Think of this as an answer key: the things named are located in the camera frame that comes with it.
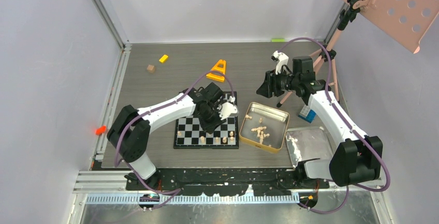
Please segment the gold tin box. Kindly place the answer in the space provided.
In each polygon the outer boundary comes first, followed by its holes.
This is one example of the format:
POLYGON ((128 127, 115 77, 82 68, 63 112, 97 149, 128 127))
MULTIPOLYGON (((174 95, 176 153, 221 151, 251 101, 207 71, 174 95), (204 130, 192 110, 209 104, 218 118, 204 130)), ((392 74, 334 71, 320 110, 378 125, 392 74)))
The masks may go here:
POLYGON ((239 138, 245 144, 276 154, 283 147, 289 119, 288 112, 252 102, 244 115, 239 138))

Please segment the orange triangular plastic frame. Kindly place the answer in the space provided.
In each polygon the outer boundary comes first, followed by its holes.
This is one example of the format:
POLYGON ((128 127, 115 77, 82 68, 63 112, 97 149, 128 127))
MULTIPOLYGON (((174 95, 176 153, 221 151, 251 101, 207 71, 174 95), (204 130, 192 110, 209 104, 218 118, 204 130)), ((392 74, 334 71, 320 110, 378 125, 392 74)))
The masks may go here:
POLYGON ((223 59, 220 59, 212 68, 211 72, 206 75, 207 79, 214 80, 217 82, 225 82, 226 73, 226 65, 227 62, 223 59))

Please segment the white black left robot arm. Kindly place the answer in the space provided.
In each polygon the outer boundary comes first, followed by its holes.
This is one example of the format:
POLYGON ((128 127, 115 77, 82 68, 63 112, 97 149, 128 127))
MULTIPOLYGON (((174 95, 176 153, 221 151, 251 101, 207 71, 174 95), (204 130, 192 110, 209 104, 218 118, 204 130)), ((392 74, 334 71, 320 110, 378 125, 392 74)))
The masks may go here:
POLYGON ((116 154, 137 172, 140 185, 152 190, 158 185, 159 177, 146 152, 150 134, 187 116, 198 118, 201 129, 212 133, 237 112, 235 100, 235 92, 226 97, 215 83, 210 83, 199 89, 184 89, 174 98, 154 106, 136 109, 129 104, 115 118, 107 140, 116 149, 116 154))

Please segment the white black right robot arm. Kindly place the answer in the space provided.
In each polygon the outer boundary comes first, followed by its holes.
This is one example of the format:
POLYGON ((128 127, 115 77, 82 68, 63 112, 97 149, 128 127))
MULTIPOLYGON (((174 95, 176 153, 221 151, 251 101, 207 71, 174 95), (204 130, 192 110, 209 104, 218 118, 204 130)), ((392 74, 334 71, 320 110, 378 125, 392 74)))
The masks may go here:
POLYGON ((361 130, 335 100, 326 81, 316 79, 312 58, 295 57, 292 69, 287 66, 286 54, 274 52, 271 58, 276 67, 266 71, 256 93, 271 98, 294 92, 321 119, 337 146, 330 159, 301 162, 295 175, 296 183, 309 188, 317 178, 331 180, 338 186, 378 179, 382 168, 382 141, 361 130))

